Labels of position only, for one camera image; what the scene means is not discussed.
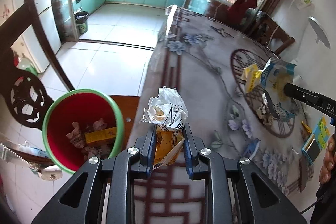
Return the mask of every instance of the refrigerator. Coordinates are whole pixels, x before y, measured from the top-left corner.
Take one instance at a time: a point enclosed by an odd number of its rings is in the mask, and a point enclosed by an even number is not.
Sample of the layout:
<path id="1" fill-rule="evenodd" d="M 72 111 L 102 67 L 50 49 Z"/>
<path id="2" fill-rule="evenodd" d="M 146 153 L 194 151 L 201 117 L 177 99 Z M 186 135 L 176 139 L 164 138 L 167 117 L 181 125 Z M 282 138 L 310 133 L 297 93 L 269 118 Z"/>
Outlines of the refrigerator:
<path id="1" fill-rule="evenodd" d="M 11 13 L 23 5 L 23 3 L 24 0 L 0 0 L 0 7 L 2 7 L 3 10 L 0 24 L 3 23 Z M 61 47 L 61 42 L 56 29 L 51 0 L 35 0 L 35 5 L 47 39 L 54 53 L 56 53 Z M 29 58 L 39 73 L 45 71 L 49 65 L 49 61 L 37 40 L 32 26 L 29 26 L 23 32 L 13 44 L 12 49 L 20 56 L 24 54 Z"/>

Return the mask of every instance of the wooden chair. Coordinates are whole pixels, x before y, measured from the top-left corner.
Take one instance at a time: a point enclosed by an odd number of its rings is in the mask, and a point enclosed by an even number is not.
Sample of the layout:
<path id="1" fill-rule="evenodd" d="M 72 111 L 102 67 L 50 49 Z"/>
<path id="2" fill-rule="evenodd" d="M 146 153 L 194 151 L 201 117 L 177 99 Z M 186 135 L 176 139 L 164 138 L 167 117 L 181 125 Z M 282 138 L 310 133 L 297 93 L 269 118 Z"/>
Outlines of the wooden chair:
<path id="1" fill-rule="evenodd" d="M 260 33 L 259 30 L 264 26 L 266 27 L 266 30 Z M 260 21 L 255 22 L 250 31 L 247 33 L 247 35 L 252 39 L 256 40 L 257 42 L 259 42 L 260 44 L 267 46 L 269 40 L 271 39 L 271 35 L 274 31 L 275 33 L 272 39 L 273 38 L 280 39 L 283 42 L 283 44 L 274 51 L 274 53 L 278 55 L 281 52 L 283 52 L 284 49 L 293 44 L 295 42 L 295 39 L 286 34 L 286 32 L 283 29 L 281 29 L 269 15 L 266 15 Z"/>
<path id="2" fill-rule="evenodd" d="M 24 4 L 19 7 L 1 26 L 0 26 L 0 94 L 4 97 L 6 105 L 20 124 L 29 128 L 38 128 L 42 130 L 43 119 L 47 110 L 52 105 L 53 100 L 48 96 L 45 87 L 40 79 L 26 70 L 20 70 L 14 65 L 14 54 L 11 49 L 17 38 L 32 25 L 36 37 L 48 58 L 56 74 L 68 90 L 75 88 L 63 71 L 58 62 L 42 28 L 34 0 L 24 0 Z M 34 89 L 37 95 L 36 99 L 31 98 L 31 89 Z M 126 146 L 130 135 L 139 96 L 111 96 L 118 104 L 125 122 L 125 141 Z M 23 113 L 25 105 L 32 107 L 31 114 Z M 49 159 L 38 159 L 40 157 L 32 156 L 23 152 L 15 151 L 23 158 L 29 158 L 41 164 L 52 163 Z"/>

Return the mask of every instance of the green trash can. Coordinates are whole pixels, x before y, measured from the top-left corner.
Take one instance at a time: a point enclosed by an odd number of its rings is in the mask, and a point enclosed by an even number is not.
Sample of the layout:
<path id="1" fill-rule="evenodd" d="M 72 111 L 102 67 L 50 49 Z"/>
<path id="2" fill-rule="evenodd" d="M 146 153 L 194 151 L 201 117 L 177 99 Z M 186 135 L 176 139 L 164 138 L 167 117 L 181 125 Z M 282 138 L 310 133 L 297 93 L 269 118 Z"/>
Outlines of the green trash can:
<path id="1" fill-rule="evenodd" d="M 87 19 L 89 18 L 89 13 L 86 11 L 81 11 L 75 13 L 76 26 L 79 34 L 84 34 L 88 30 Z"/>

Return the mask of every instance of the dining table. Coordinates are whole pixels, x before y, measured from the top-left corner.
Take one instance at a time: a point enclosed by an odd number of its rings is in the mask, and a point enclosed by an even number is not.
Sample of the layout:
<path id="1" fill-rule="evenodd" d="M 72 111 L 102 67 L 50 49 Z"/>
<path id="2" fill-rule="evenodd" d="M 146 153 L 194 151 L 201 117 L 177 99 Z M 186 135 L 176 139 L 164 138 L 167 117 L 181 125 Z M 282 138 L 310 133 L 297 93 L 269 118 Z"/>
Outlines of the dining table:
<path id="1" fill-rule="evenodd" d="M 150 126 L 141 122 L 151 97 L 160 87 L 175 88 L 188 110 L 193 136 L 222 157 L 250 158 L 290 198 L 312 179 L 314 169 L 302 156 L 306 135 L 303 107 L 286 121 L 265 113 L 260 85 L 245 92 L 243 69 L 257 64 L 262 70 L 270 49 L 212 18 L 176 5 L 166 8 L 167 21 L 147 68 L 141 98 L 127 147 L 145 135 Z M 149 180 L 136 180 L 135 219 L 147 223 L 204 223 L 204 181 L 191 181 L 183 153 L 172 165 L 153 171 Z M 232 213 L 237 221 L 234 199 Z"/>

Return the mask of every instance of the bottle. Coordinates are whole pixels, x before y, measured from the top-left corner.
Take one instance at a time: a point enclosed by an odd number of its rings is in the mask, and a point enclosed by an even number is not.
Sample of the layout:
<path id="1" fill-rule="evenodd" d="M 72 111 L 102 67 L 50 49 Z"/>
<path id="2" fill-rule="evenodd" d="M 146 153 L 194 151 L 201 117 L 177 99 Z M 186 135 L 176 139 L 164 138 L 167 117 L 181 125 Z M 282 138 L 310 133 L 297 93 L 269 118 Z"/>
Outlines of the bottle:
<path id="1" fill-rule="evenodd" d="M 22 57 L 19 56 L 19 64 L 17 65 L 17 68 L 30 71 L 32 74 L 37 76 L 37 70 L 24 54 L 22 54 Z"/>

